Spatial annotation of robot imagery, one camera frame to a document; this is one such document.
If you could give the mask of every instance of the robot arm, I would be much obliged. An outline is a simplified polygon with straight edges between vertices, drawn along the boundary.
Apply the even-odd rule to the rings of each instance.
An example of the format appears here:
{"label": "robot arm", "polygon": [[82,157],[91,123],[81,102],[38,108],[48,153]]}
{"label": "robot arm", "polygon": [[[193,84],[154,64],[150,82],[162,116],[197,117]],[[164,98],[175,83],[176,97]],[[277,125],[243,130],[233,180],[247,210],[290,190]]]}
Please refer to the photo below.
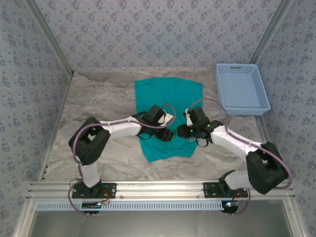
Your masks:
{"label": "robot arm", "polygon": [[98,121],[96,118],[87,119],[69,140],[69,146],[73,148],[75,138],[79,131],[89,124],[103,124],[102,126],[93,126],[86,129],[78,139],[76,145],[76,159],[80,161],[79,169],[82,174],[83,183],[88,188],[92,188],[100,182],[97,160],[108,141],[125,136],[141,137],[142,134],[155,136],[164,142],[171,141],[173,138],[173,132],[171,130],[167,128],[154,129],[142,126],[141,124],[165,126],[172,118],[172,115],[157,105],[154,105],[148,112],[132,115],[126,119],[110,122]]}
{"label": "robot arm", "polygon": [[[224,192],[239,188],[254,188],[259,193],[266,194],[288,177],[279,162],[255,147],[262,147],[281,159],[273,143],[261,144],[246,139],[231,130],[227,132],[221,122],[216,120],[211,122],[201,107],[186,111],[184,116],[187,117],[187,124],[178,127],[179,137],[195,138],[196,141],[205,139],[207,145],[208,143],[220,145],[246,162],[246,170],[232,170],[219,179]],[[228,133],[247,141],[248,144],[233,138]]]}

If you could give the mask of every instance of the teal shirt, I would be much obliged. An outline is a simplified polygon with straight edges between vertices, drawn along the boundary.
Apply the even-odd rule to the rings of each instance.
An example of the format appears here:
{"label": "teal shirt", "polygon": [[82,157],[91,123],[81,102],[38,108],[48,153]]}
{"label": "teal shirt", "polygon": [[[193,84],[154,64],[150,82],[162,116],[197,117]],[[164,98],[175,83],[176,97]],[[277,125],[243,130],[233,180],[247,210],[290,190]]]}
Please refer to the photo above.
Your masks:
{"label": "teal shirt", "polygon": [[[140,139],[142,151],[149,162],[158,159],[167,159],[173,156],[190,157],[197,144],[189,139],[177,136],[178,126],[187,123],[183,112],[193,102],[203,97],[203,84],[181,78],[150,78],[135,82],[136,111],[148,111],[153,105],[163,106],[170,104],[176,110],[177,116],[174,123],[168,127],[174,132],[170,142],[162,142],[156,137],[148,140]],[[163,108],[173,114],[169,107]]]}

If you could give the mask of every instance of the blue basket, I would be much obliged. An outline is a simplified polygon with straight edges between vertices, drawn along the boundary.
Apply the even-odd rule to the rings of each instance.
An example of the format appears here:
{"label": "blue basket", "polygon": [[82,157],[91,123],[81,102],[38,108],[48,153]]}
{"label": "blue basket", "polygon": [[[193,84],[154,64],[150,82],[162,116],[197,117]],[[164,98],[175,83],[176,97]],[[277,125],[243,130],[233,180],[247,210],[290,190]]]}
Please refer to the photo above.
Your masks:
{"label": "blue basket", "polygon": [[219,100],[230,115],[262,115],[271,108],[255,64],[218,63],[216,82]]}

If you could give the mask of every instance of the wall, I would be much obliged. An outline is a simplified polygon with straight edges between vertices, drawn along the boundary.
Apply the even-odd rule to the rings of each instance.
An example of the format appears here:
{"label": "wall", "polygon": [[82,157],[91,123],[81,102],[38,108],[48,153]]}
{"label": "wall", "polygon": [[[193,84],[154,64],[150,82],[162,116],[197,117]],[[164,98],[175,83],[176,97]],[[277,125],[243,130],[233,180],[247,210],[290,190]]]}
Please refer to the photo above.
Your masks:
{"label": "wall", "polygon": [[272,109],[269,135],[295,178],[311,236],[316,236],[316,2],[295,0],[259,68]]}
{"label": "wall", "polygon": [[37,0],[74,70],[248,63],[279,0]]}
{"label": "wall", "polygon": [[22,0],[0,1],[0,236],[36,180],[67,84]]}

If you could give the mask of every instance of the white marble table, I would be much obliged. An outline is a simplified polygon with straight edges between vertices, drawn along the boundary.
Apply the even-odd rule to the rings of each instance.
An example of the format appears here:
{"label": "white marble table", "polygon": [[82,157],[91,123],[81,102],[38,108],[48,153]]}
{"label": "white marble table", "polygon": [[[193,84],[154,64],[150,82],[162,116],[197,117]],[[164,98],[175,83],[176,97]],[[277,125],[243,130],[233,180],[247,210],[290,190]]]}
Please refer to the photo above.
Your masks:
{"label": "white marble table", "polygon": [[[134,82],[150,77],[179,77],[202,82],[204,97],[218,99],[215,71],[120,71],[75,73],[55,139],[46,181],[68,181],[79,176],[68,140],[88,118],[126,118],[136,112]],[[216,104],[203,107],[210,120],[224,120]],[[251,116],[234,116],[230,128],[255,141],[261,141]],[[225,172],[242,168],[241,159],[217,145],[197,147],[190,158],[172,157],[147,162],[137,137],[116,139],[107,144],[99,159],[102,180],[217,179]]]}

